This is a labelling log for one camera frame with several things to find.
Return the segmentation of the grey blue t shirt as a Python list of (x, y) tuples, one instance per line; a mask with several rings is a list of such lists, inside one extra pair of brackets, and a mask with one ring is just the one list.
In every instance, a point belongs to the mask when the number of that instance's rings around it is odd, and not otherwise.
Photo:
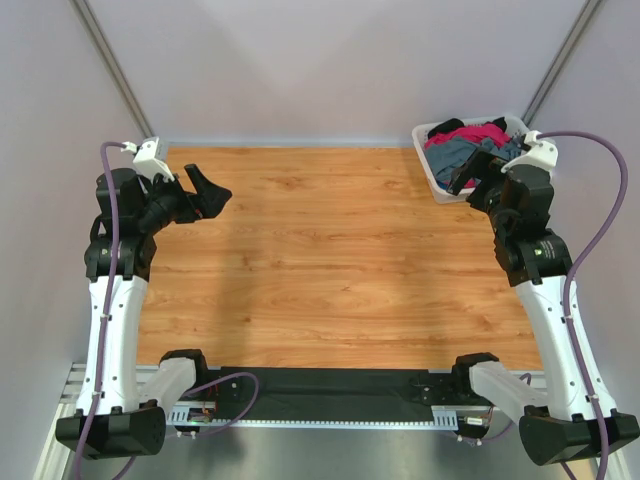
[[(425, 156), (438, 186), (446, 189), (453, 170), (463, 165), (478, 147), (479, 144), (457, 137), (444, 144), (426, 148)], [(522, 152), (516, 139), (510, 139), (499, 150), (488, 151), (506, 160), (514, 159)]]

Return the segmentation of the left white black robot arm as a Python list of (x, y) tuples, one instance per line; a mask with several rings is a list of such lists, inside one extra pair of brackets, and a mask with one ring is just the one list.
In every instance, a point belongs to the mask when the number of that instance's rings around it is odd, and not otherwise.
[(231, 199), (230, 190), (208, 180), (197, 165), (179, 180), (146, 179), (130, 168), (101, 175), (100, 213), (84, 254), (92, 305), (84, 383), (72, 416), (58, 420), (57, 440), (90, 460), (157, 454), (166, 418), (183, 396), (199, 401), (211, 378), (199, 349), (165, 353), (144, 384), (137, 381), (139, 321), (147, 294), (155, 234), (172, 223), (213, 219)]

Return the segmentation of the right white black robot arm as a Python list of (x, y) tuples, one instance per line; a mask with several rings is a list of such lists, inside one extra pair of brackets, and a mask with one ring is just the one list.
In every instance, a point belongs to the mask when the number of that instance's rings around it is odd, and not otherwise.
[(496, 259), (533, 328), (546, 390), (517, 379), (489, 354), (458, 358), (450, 390), (462, 403), (482, 397), (501, 410), (535, 464), (596, 458), (604, 475), (609, 455), (638, 438), (639, 424), (619, 412), (582, 324), (575, 275), (587, 255), (573, 258), (548, 226), (558, 159), (551, 137), (526, 133), (523, 154), (512, 160), (479, 147), (447, 186), (457, 195), (470, 180), (477, 183), (467, 201), (488, 216)]

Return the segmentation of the magenta t shirt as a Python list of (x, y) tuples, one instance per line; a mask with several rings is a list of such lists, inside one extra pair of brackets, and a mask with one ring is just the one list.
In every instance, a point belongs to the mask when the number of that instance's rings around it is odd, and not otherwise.
[(510, 136), (498, 125), (485, 123), (482, 125), (462, 126), (451, 132), (436, 133), (425, 142), (424, 147), (429, 148), (432, 145), (441, 145), (457, 137), (474, 144), (480, 144), (483, 140), (490, 139), (497, 147), (503, 147), (510, 140)]

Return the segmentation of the black garment in basket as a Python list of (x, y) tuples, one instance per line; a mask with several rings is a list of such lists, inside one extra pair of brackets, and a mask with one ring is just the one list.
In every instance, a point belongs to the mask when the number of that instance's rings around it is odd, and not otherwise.
[[(485, 123), (494, 123), (496, 125), (498, 125), (501, 129), (503, 129), (505, 132), (507, 130), (507, 123), (504, 117), (499, 117), (493, 120), (490, 120), (488, 122)], [(431, 138), (433, 135), (435, 135), (436, 133), (446, 133), (446, 132), (451, 132), (453, 130), (456, 130), (457, 128), (460, 128), (462, 126), (466, 126), (466, 125), (472, 125), (472, 124), (465, 124), (462, 120), (458, 119), (458, 118), (452, 118), (450, 120), (447, 120), (445, 122), (442, 122), (438, 125), (436, 125), (434, 128), (432, 128), (428, 133), (427, 133), (427, 138)]]

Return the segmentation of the white plastic laundry basket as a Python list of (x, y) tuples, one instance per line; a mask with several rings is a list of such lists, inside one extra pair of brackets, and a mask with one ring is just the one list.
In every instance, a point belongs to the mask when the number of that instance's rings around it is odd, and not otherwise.
[(471, 177), (457, 196), (448, 192), (454, 170), (478, 147), (510, 160), (521, 153), (518, 139), (528, 131), (528, 126), (512, 115), (451, 118), (416, 126), (412, 139), (435, 201), (439, 204), (461, 202), (479, 184), (478, 178)]

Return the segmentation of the rear aluminium table rail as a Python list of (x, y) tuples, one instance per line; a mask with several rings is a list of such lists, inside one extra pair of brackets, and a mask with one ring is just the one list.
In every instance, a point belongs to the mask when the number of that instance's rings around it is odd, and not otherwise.
[(325, 140), (257, 140), (257, 141), (177, 141), (169, 140), (171, 147), (196, 148), (412, 148), (411, 138), (408, 140), (366, 140), (366, 139), (325, 139)]

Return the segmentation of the right aluminium frame post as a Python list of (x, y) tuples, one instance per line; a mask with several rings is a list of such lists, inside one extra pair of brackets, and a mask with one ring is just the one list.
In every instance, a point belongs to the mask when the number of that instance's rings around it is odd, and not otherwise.
[(583, 3), (576, 19), (561, 43), (522, 115), (523, 122), (528, 126), (533, 124), (533, 121), (559, 81), (573, 54), (577, 51), (582, 38), (587, 33), (605, 4), (605, 0), (587, 0)]

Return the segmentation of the aluminium frame post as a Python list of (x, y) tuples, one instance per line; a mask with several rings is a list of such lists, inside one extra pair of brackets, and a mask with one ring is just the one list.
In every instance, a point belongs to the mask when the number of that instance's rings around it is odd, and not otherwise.
[(137, 129), (145, 138), (153, 137), (155, 135), (154, 130), (131, 88), (124, 70), (117, 60), (90, 2), (87, 0), (70, 0), (69, 3), (96, 50), (99, 59), (103, 63), (106, 72), (111, 78)]
[(533, 124), (533, 121), (559, 81), (573, 54), (577, 51), (582, 38), (587, 33), (605, 4), (605, 0), (587, 0), (583, 3), (576, 19), (561, 43), (522, 115), (523, 122), (528, 126)]

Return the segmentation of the left aluminium frame post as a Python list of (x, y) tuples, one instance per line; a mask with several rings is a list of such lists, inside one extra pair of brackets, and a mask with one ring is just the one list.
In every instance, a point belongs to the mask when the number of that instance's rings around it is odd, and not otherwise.
[(90, 2), (87, 0), (70, 0), (69, 3), (96, 50), (99, 59), (103, 63), (106, 72), (111, 78), (137, 129), (145, 138), (153, 137), (155, 135), (154, 130), (131, 88), (124, 70), (117, 60)]

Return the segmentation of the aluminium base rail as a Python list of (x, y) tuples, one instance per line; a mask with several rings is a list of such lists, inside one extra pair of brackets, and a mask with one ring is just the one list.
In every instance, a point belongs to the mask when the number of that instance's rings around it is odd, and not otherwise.
[[(76, 404), (83, 385), (86, 383), (85, 364), (74, 363), (69, 371), (63, 392), (61, 394), (61, 403)], [(157, 365), (137, 365), (136, 366), (136, 389), (140, 390), (151, 376), (158, 370)], [(511, 370), (510, 373), (519, 378), (522, 375), (529, 374), (531, 376), (530, 386), (540, 392), (543, 395), (547, 394), (546, 380), (544, 372), (541, 370), (524, 371), (524, 370)]]

